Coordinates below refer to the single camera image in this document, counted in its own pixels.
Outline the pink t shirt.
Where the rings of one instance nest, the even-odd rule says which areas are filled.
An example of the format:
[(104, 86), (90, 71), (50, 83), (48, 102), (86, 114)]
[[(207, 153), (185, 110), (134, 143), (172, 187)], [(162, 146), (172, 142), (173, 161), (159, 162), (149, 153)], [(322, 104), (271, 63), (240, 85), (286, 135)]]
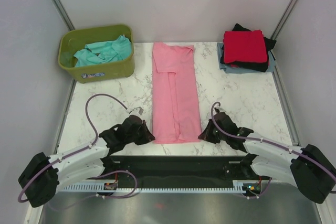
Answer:
[(152, 50), (153, 134), (158, 144), (196, 143), (201, 119), (194, 46), (155, 42)]

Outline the olive green plastic bin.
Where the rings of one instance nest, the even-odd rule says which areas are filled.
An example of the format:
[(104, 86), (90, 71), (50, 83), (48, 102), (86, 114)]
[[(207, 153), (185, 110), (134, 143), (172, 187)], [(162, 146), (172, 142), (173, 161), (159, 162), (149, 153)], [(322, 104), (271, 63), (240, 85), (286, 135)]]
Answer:
[[(112, 63), (75, 67), (77, 59), (74, 54), (78, 50), (84, 49), (86, 44), (116, 40), (121, 35), (125, 35), (132, 44), (132, 52), (127, 59)], [(72, 30), (62, 37), (59, 46), (58, 64), (76, 81), (87, 83), (131, 76), (135, 69), (133, 55), (134, 44), (131, 27), (125, 24), (91, 27)]]

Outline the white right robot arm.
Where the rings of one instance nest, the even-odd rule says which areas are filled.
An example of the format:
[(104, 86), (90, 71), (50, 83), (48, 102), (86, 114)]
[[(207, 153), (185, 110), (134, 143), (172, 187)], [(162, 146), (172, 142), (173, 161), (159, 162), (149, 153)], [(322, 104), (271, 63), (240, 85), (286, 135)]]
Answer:
[(224, 141), (246, 153), (240, 166), (245, 178), (266, 176), (291, 184), (318, 204), (334, 192), (335, 167), (314, 145), (291, 146), (265, 139), (252, 129), (238, 127), (225, 112), (216, 113), (198, 138), (214, 144)]

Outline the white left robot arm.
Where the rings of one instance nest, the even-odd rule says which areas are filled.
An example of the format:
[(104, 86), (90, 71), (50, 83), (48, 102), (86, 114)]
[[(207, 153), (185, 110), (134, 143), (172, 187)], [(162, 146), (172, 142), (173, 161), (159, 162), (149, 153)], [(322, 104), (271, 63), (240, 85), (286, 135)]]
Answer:
[(49, 202), (65, 187), (88, 178), (111, 178), (115, 165), (103, 159), (124, 149), (130, 143), (147, 144), (155, 140), (146, 122), (136, 115), (126, 118), (101, 132), (93, 142), (83, 144), (66, 152), (46, 156), (36, 154), (28, 163), (18, 182), (25, 199), (33, 208)]

